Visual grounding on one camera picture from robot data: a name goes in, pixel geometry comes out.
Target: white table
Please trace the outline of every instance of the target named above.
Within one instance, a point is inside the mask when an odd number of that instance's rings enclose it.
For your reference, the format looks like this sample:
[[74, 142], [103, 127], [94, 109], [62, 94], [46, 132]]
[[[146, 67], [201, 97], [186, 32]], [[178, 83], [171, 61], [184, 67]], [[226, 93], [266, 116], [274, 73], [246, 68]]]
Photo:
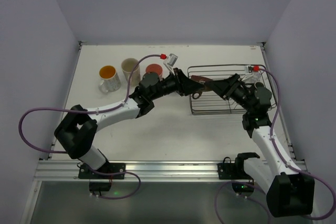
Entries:
[[[265, 64], [257, 46], [83, 46], [72, 81], [66, 108], [81, 104], [94, 108], [124, 99], [126, 80], [121, 71], [125, 58], [140, 59], [149, 54], [176, 54], [175, 64], [185, 74], [194, 65], [211, 64]], [[141, 74], [147, 65], [160, 63], [150, 58], [140, 64]], [[99, 69], [113, 65], [122, 87], [113, 93], [102, 94], [98, 89]], [[155, 108], [146, 116], [109, 126], [98, 132], [93, 142], [109, 160], [114, 161], [219, 161], [236, 157], [241, 152], [261, 151], [242, 126], [241, 114], [192, 115], [188, 97], [171, 94], [154, 101]], [[280, 119], [275, 131], [287, 148]], [[55, 150], [63, 150], [59, 142]], [[70, 159], [68, 155], [54, 154], [52, 159]]]

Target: mug handle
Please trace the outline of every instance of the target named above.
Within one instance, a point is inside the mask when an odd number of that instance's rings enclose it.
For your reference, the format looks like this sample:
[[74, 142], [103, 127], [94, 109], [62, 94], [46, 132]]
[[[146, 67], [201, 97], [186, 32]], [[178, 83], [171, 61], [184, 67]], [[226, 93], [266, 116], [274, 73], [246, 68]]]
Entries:
[[102, 81], [99, 86], [98, 86], [100, 92], [107, 94], [109, 91], [107, 89], [104, 88], [104, 81]]

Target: metal wire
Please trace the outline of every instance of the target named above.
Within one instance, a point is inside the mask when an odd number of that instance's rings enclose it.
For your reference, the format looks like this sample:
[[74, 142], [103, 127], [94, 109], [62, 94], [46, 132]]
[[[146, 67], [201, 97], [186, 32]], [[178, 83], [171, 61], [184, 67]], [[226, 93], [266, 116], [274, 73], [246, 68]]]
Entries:
[[[204, 65], [189, 67], [187, 74], [189, 78], [191, 76], [203, 76], [213, 80], [223, 80], [229, 78], [235, 73], [244, 77], [246, 75], [245, 66], [260, 66], [261, 68], [265, 68], [263, 65], [252, 64]], [[263, 71], [261, 71], [260, 74], [261, 78], [259, 81], [267, 88], [271, 89], [267, 75]], [[224, 101], [213, 91], [203, 92], [201, 97], [198, 99], [193, 99], [190, 95], [189, 101], [191, 113], [193, 115], [244, 114], [246, 112], [245, 109], [232, 99]], [[276, 106], [277, 105], [274, 102], [270, 109], [273, 109]]]

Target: red cable tip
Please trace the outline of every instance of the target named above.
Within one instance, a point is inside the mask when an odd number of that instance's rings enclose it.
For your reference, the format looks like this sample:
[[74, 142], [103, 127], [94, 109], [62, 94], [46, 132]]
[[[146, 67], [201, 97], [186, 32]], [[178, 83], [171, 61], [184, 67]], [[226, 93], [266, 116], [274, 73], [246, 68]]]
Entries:
[[258, 72], [260, 70], [259, 66], [253, 66], [253, 71]]

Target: cup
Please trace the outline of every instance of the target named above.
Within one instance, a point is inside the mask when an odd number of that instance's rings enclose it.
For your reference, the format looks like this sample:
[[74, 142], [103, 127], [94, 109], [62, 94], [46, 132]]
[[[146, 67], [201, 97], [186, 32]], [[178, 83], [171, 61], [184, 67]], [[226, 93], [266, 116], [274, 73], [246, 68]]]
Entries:
[[163, 69], [159, 64], [150, 64], [146, 67], [146, 73], [157, 73], [157, 75], [160, 78], [160, 81], [162, 80], [162, 72]]
[[[136, 64], [138, 64], [138, 60], [133, 58], [128, 58], [121, 63], [121, 69], [127, 81]], [[137, 86], [139, 82], [140, 82], [140, 66], [138, 65], [132, 74], [130, 85], [134, 87]]]
[[119, 76], [113, 66], [102, 67], [99, 70], [99, 76], [102, 79], [99, 84], [99, 90], [102, 93], [113, 92], [121, 87]]

